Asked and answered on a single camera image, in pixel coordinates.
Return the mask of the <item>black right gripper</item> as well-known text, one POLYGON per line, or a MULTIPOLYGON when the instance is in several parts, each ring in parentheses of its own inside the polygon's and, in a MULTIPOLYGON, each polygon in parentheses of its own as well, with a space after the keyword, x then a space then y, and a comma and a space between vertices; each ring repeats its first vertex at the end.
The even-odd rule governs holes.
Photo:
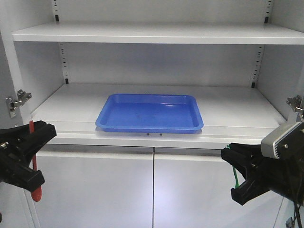
POLYGON ((231 143, 221 150, 221 158, 235 167, 245 180, 231 189, 231 198, 240 205, 273 191, 289 200, 304 203, 304 159, 263 158, 261 145, 231 143))

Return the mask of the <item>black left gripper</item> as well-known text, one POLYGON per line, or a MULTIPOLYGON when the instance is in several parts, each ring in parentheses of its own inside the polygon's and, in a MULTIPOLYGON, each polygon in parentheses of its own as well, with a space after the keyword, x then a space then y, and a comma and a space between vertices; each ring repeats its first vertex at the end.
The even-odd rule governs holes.
POLYGON ((57 135, 52 124, 44 121, 33 124, 32 133, 29 124, 0 131, 0 181, 28 191, 38 189, 45 179, 40 170, 35 171, 26 164, 57 135))

